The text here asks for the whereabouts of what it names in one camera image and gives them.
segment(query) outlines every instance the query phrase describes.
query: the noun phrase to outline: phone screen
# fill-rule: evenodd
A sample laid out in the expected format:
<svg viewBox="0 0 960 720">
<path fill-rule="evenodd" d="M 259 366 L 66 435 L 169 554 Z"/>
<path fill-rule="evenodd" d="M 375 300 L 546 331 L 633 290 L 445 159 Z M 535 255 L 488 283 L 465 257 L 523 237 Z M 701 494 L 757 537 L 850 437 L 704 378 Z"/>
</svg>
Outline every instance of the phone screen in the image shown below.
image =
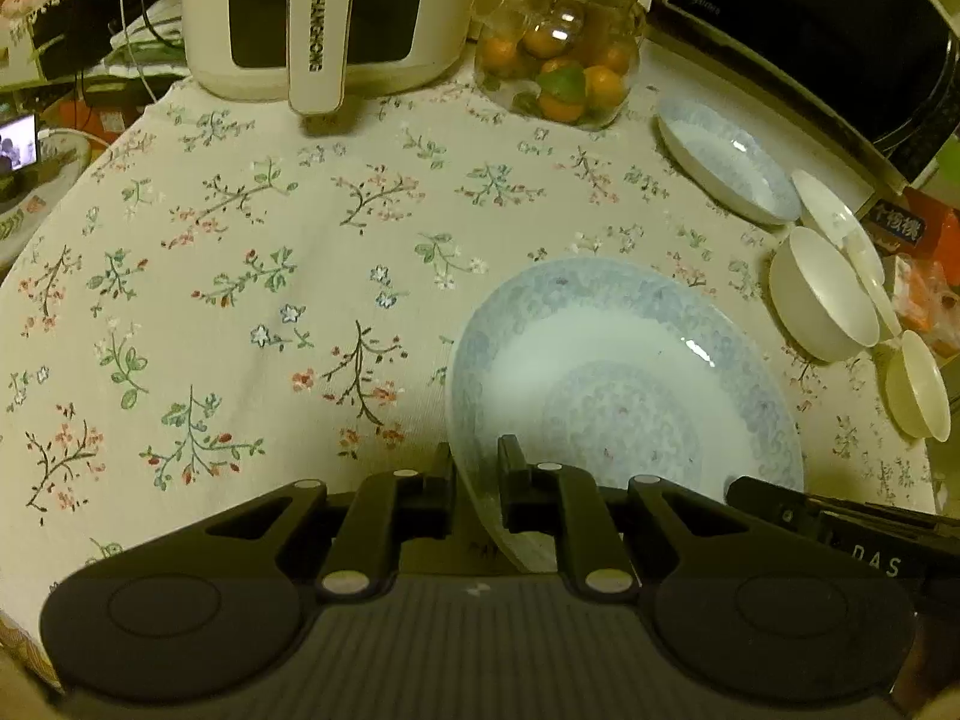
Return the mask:
<svg viewBox="0 0 960 720">
<path fill-rule="evenodd" d="M 0 124 L 0 175 L 37 162 L 37 117 Z"/>
</svg>

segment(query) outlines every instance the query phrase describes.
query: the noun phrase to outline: floral tablecloth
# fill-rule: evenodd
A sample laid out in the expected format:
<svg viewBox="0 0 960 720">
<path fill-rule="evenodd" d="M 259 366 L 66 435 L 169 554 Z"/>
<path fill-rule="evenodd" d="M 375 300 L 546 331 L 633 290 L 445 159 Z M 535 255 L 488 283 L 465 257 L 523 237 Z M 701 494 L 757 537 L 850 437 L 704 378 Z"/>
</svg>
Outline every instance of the floral tablecloth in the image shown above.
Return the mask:
<svg viewBox="0 0 960 720">
<path fill-rule="evenodd" d="M 0 289 L 0 632 L 36 661 L 45 596 L 85 562 L 291 480 L 426 466 L 470 313 L 555 257 L 645 263 L 714 301 L 781 383 L 810 490 L 932 511 L 871 354 L 813 365 L 784 338 L 763 285 L 784 231 L 671 166 L 657 97 L 587 135 L 495 108 L 466 67 L 308 124 L 176 85 Z"/>
</svg>

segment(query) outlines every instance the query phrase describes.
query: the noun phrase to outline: plastic bag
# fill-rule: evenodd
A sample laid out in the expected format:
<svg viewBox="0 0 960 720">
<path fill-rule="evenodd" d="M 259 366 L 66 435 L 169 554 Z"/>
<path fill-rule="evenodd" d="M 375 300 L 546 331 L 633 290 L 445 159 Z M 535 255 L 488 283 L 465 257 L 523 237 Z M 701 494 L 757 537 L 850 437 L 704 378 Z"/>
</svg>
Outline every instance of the plastic bag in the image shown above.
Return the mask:
<svg viewBox="0 0 960 720">
<path fill-rule="evenodd" d="M 960 354 L 960 298 L 949 288 L 943 265 L 905 254 L 891 260 L 892 301 L 904 329 L 943 358 Z"/>
</svg>

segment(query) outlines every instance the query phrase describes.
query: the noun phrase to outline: decorative plate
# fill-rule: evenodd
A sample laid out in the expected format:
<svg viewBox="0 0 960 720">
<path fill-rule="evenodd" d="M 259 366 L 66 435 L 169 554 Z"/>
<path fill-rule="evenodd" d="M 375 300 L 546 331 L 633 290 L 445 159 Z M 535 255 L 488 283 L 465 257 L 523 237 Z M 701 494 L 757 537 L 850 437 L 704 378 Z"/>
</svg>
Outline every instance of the decorative plate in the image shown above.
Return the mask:
<svg viewBox="0 0 960 720">
<path fill-rule="evenodd" d="M 800 218 L 790 179 L 745 129 L 689 100 L 664 100 L 656 114 L 674 159 L 717 202 L 760 224 Z"/>
<path fill-rule="evenodd" d="M 30 170 L 43 183 L 0 200 L 0 271 L 6 271 L 24 250 L 40 223 L 90 163 L 90 144 L 83 135 L 56 132 L 40 141 L 40 160 Z"/>
<path fill-rule="evenodd" d="M 616 260 L 533 266 L 473 314 L 446 385 L 453 455 L 506 554 L 552 571 L 552 539 L 501 525 L 498 437 L 528 463 L 625 487 L 655 474 L 722 501 L 750 475 L 803 489 L 795 424 L 760 353 L 692 290 Z"/>
</svg>

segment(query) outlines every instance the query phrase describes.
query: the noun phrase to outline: appliance handle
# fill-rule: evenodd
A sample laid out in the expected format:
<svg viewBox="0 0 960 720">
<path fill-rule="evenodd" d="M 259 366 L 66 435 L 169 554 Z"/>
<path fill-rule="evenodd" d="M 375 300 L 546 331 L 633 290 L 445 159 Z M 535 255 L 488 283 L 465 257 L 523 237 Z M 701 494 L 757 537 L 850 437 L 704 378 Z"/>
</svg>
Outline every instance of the appliance handle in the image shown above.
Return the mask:
<svg viewBox="0 0 960 720">
<path fill-rule="evenodd" d="M 344 101 L 347 36 L 353 0 L 287 0 L 290 107 L 311 116 Z"/>
</svg>

